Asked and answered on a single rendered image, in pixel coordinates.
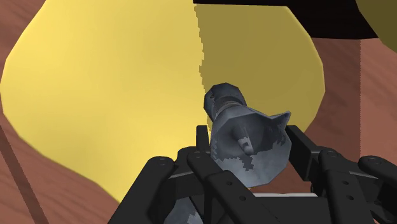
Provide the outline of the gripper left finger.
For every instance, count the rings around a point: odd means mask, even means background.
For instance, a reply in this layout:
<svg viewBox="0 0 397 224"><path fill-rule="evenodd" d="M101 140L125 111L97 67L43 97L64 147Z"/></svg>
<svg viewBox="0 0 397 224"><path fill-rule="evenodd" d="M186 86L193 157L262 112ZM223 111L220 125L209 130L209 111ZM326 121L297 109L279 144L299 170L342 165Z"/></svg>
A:
<svg viewBox="0 0 397 224"><path fill-rule="evenodd" d="M196 145L178 157L153 157L120 202L108 224L163 224L175 201L190 197L204 224L279 224L279 220L237 177L209 156L207 126L196 128Z"/></svg>

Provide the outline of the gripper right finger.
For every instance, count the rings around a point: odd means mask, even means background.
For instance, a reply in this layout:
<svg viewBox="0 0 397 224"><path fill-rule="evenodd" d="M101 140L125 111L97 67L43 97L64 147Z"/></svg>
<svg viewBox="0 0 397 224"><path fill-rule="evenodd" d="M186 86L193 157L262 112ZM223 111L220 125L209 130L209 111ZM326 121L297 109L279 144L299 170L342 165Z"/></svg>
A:
<svg viewBox="0 0 397 224"><path fill-rule="evenodd" d="M374 155L357 162L314 144L297 126L289 162L312 191L328 201L332 224L397 224L397 165Z"/></svg>

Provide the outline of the grey-blue funnel-shaped object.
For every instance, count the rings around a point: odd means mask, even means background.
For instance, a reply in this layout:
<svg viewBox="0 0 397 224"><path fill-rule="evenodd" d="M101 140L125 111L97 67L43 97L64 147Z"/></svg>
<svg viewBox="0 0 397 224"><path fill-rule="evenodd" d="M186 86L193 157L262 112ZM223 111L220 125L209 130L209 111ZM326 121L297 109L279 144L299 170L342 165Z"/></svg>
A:
<svg viewBox="0 0 397 224"><path fill-rule="evenodd" d="M291 140L285 128L291 113L265 115L249 108L239 88L214 85L204 109L212 121L210 157L248 188L269 184L287 163Z"/></svg>

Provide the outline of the large yellow round object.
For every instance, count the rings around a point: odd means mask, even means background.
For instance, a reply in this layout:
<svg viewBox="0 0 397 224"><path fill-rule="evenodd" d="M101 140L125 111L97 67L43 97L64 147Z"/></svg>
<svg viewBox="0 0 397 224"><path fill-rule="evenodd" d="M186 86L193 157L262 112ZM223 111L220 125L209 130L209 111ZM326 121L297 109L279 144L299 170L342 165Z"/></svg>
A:
<svg viewBox="0 0 397 224"><path fill-rule="evenodd" d="M305 130L323 64L284 6L193 0L46 0L6 59L3 112L47 158L122 200L146 161L175 158L227 82Z"/></svg>

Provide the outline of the dark yellow round object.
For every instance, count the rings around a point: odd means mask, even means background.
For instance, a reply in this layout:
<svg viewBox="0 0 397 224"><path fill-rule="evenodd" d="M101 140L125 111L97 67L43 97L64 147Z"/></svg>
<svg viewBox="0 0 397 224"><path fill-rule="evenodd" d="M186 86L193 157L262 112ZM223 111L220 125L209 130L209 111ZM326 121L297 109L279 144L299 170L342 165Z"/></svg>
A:
<svg viewBox="0 0 397 224"><path fill-rule="evenodd" d="M397 0L355 0L380 41L397 53Z"/></svg>

